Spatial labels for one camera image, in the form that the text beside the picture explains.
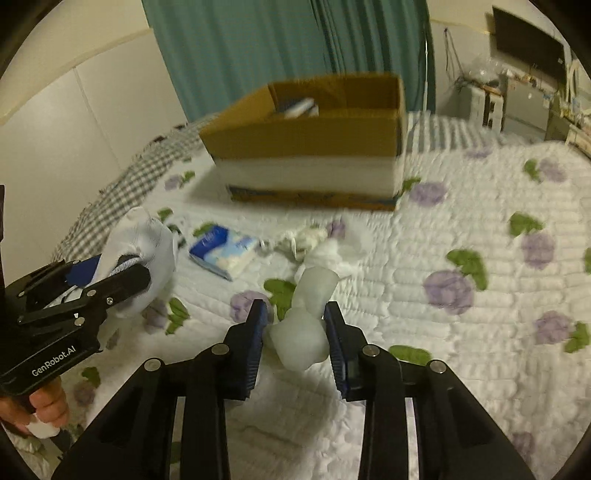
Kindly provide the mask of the person's left hand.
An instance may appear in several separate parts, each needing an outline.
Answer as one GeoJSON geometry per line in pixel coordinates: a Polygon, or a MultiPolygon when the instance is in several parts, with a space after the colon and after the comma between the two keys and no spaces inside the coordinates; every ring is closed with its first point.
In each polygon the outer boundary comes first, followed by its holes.
{"type": "MultiPolygon", "coordinates": [[[[45,384],[29,396],[29,402],[41,422],[61,428],[68,423],[69,406],[61,378],[58,377],[45,384]]],[[[21,436],[31,436],[27,428],[32,415],[13,397],[1,398],[1,421],[13,433],[21,436]]]]}

